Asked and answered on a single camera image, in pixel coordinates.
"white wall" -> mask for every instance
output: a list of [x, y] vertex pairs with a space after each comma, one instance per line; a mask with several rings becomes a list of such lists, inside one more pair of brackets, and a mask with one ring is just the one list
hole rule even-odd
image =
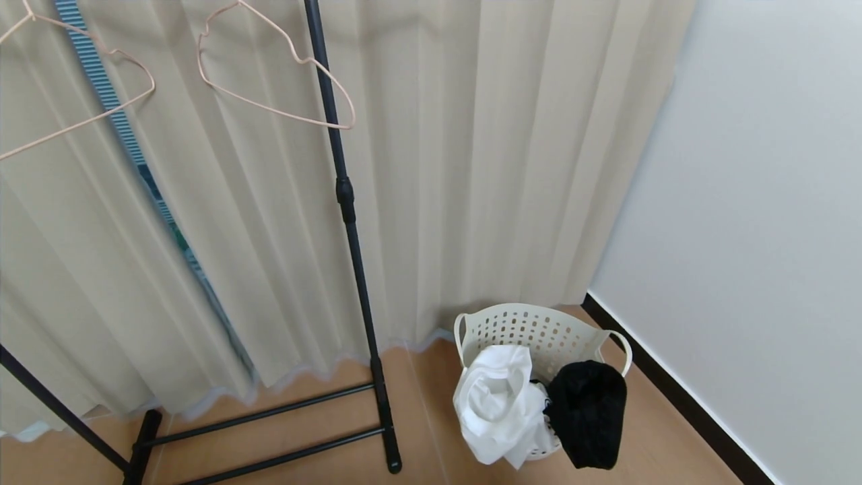
[[590, 293], [780, 482], [862, 482], [862, 2], [701, 0]]

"black cloth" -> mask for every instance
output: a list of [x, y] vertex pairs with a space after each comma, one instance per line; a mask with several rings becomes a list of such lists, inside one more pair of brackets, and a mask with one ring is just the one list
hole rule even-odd
[[626, 393], [622, 375], [595, 361], [566, 364], [547, 386], [545, 415], [575, 468], [614, 468]]

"pink wire hanger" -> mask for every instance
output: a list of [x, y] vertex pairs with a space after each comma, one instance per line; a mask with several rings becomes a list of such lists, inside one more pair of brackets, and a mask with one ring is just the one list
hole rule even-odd
[[[257, 103], [255, 101], [252, 101], [251, 99], [244, 98], [244, 97], [240, 96], [239, 94], [236, 94], [232, 91], [229, 91], [229, 90], [227, 90], [227, 89], [225, 89], [225, 88], [223, 88], [223, 87], [221, 87], [221, 86], [219, 86], [219, 85], [217, 85], [217, 84], [215, 84], [209, 80], [209, 78], [207, 77], [206, 71], [203, 69], [203, 62], [201, 61], [201, 41], [203, 40], [204, 37], [209, 36], [209, 21], [211, 21], [212, 19], [216, 18], [217, 16], [223, 14], [224, 12], [232, 9], [233, 7], [237, 7], [237, 6], [245, 7], [246, 9], [251, 10], [251, 12], [253, 14], [255, 14], [256, 16], [263, 19], [264, 22], [268, 23], [272, 28], [275, 28], [285, 39], [287, 39], [287, 43], [288, 43], [288, 45], [290, 45], [290, 53], [293, 55], [293, 59], [297, 63], [302, 65], [302, 64], [308, 64], [310, 62], [310, 63], [314, 64], [315, 66], [317, 66], [317, 68], [321, 72], [326, 74], [326, 76], [332, 80], [333, 84], [335, 84], [338, 87], [338, 90], [341, 91], [341, 94], [344, 95], [344, 98], [347, 99], [347, 105], [350, 106], [350, 123], [348, 123], [348, 124], [334, 124], [334, 123], [327, 123], [327, 122], [323, 122], [323, 121], [315, 120], [315, 119], [311, 119], [311, 118], [300, 117], [299, 115], [291, 115], [291, 113], [285, 113], [284, 111], [276, 110], [275, 108], [270, 108], [269, 106], [265, 106], [263, 104]], [[218, 91], [221, 91], [225, 94], [233, 96], [234, 98], [237, 98], [240, 101], [245, 101], [246, 103], [253, 104], [253, 105], [257, 106], [258, 108], [263, 108], [264, 110], [267, 110], [271, 113], [275, 113], [275, 114], [280, 115], [282, 117], [293, 118], [295, 120], [303, 121], [306, 123], [316, 124], [318, 126], [325, 126], [327, 128], [335, 128], [335, 129], [351, 129], [351, 128], [353, 128], [353, 125], [356, 124], [356, 110], [353, 108], [353, 100], [350, 98], [350, 95], [347, 94], [347, 91], [344, 89], [344, 86], [342, 86], [341, 83], [338, 82], [338, 79], [336, 79], [335, 76], [333, 76], [332, 73], [330, 73], [329, 70], [326, 67], [324, 67], [320, 62], [318, 62], [314, 57], [307, 57], [305, 59], [300, 59], [299, 55], [297, 54], [297, 49], [293, 46], [293, 40], [290, 39], [290, 36], [287, 35], [287, 33], [284, 32], [278, 25], [276, 25], [275, 22], [273, 22], [272, 20], [270, 20], [269, 18], [267, 18], [266, 16], [264, 16], [263, 14], [258, 12], [256, 9], [254, 9], [254, 7], [252, 7], [251, 5], [246, 3], [245, 0], [237, 0], [236, 2], [231, 3], [227, 7], [222, 7], [220, 9], [216, 10], [215, 12], [213, 12], [212, 14], [210, 14], [207, 17], [206, 23], [203, 26], [203, 32], [197, 37], [197, 68], [201, 73], [201, 78], [203, 79], [203, 82], [216, 88]]]
[[60, 26], [63, 28], [68, 28], [69, 30], [73, 30], [73, 31], [75, 31], [81, 35], [86, 35], [87, 37], [90, 38], [91, 41], [93, 41], [93, 45], [96, 46], [97, 51], [99, 51], [102, 54], [105, 54], [105, 55], [120, 54], [121, 56], [125, 57], [126, 59], [132, 61], [133, 64], [136, 64], [138, 67], [143, 69], [144, 72], [147, 74], [147, 76], [150, 78], [150, 87], [149, 87], [149, 89], [142, 92], [138, 96], [135, 96], [134, 98], [129, 99], [127, 102], [120, 104], [119, 106], [117, 106], [116, 108], [114, 108], [112, 110], [105, 111], [101, 115], [96, 115], [90, 119], [84, 120], [81, 123], [75, 123], [72, 126], [70, 126], [68, 128], [64, 128], [64, 129], [62, 129], [56, 133], [52, 133], [51, 135], [43, 136], [42, 138], [36, 140], [35, 142], [30, 142], [26, 145], [15, 148], [14, 150], [11, 150], [11, 151], [6, 152], [4, 154], [0, 154], [0, 161], [9, 158], [12, 155], [20, 154], [24, 150], [30, 149], [32, 147], [35, 147], [36, 145], [47, 142], [48, 140], [51, 140], [52, 138], [56, 138], [57, 136], [63, 135], [65, 133], [69, 133], [70, 131], [72, 131], [74, 129], [81, 128], [82, 126], [84, 126], [86, 124], [93, 123], [96, 120], [100, 120], [104, 117], [109, 117], [110, 115], [116, 113], [117, 111], [129, 107], [129, 105], [131, 105], [132, 103], [145, 98], [146, 96], [150, 95], [156, 89], [156, 80], [153, 78], [153, 75], [150, 73], [149, 69], [144, 67], [144, 65], [141, 64], [136, 58], [123, 52], [121, 49], [108, 50], [108, 48], [105, 47], [105, 45], [102, 43], [102, 41], [98, 37], [96, 37], [95, 35], [93, 35], [89, 32], [86, 32], [84, 30], [81, 30], [80, 28], [77, 28], [74, 25], [69, 25], [68, 23], [59, 22], [59, 21], [54, 20], [53, 18], [49, 18], [46, 16], [41, 16], [39, 14], [36, 14], [33, 12], [33, 9], [30, 8], [30, 4], [28, 3], [27, 0], [22, 0], [22, 1], [24, 3], [24, 8], [27, 9], [27, 15], [24, 16], [24, 18], [22, 18], [21, 20], [19, 20], [15, 25], [13, 25], [12, 28], [10, 28], [8, 31], [6, 31], [6, 33], [4, 33], [3, 35], [0, 35], [0, 44], [3, 44], [3, 41], [8, 39], [17, 29], [19, 29], [21, 26], [23, 26], [25, 23], [27, 23], [27, 21], [35, 22], [37, 20], [41, 20], [44, 22], [52, 23], [54, 25], [57, 25], [57, 26]]

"white plastic basket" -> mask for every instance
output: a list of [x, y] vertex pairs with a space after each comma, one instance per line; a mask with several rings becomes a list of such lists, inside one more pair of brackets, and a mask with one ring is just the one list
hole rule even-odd
[[[465, 326], [463, 341], [462, 325]], [[567, 363], [589, 360], [604, 362], [600, 349], [612, 334], [620, 339], [626, 350], [626, 363], [621, 374], [625, 376], [632, 366], [632, 348], [619, 332], [597, 329], [572, 315], [543, 306], [504, 303], [476, 313], [461, 313], [455, 319], [454, 332], [455, 346], [461, 365], [465, 368], [489, 345], [523, 345], [530, 348], [530, 359], [533, 361], [530, 378], [544, 384], [551, 382]], [[554, 434], [553, 451], [535, 450], [527, 460], [540, 460], [560, 448], [559, 439]]]

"brown tile floor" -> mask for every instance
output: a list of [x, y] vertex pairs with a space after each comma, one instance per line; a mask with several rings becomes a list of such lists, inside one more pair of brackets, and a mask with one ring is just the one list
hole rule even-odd
[[[568, 310], [590, 321], [580, 308]], [[612, 343], [603, 352], [611, 364], [622, 361], [622, 353]], [[383, 360], [404, 461], [399, 475], [392, 476], [386, 471], [381, 439], [374, 437], [224, 483], [740, 483], [637, 368], [627, 377], [628, 405], [622, 448], [613, 470], [576, 470], [560, 452], [527, 463], [515, 472], [503, 461], [491, 466], [477, 463], [460, 436], [452, 394], [461, 369], [452, 343], [437, 341], [421, 354], [392, 349], [384, 353]], [[251, 408], [222, 397], [208, 413], [193, 422], [166, 417], [161, 433], [182, 431], [326, 393], [366, 381], [369, 375], [362, 365], [343, 362], [331, 381], [301, 376], [280, 394], [262, 391]], [[124, 423], [112, 417], [94, 419], [91, 423], [107, 441], [124, 451], [130, 449], [140, 425], [137, 420]], [[156, 449], [145, 483], [169, 485], [206, 476], [376, 423], [373, 393], [354, 394]], [[95, 451], [69, 432], [51, 432], [32, 444], [5, 438], [0, 440], [0, 447], [3, 485], [122, 481]]]

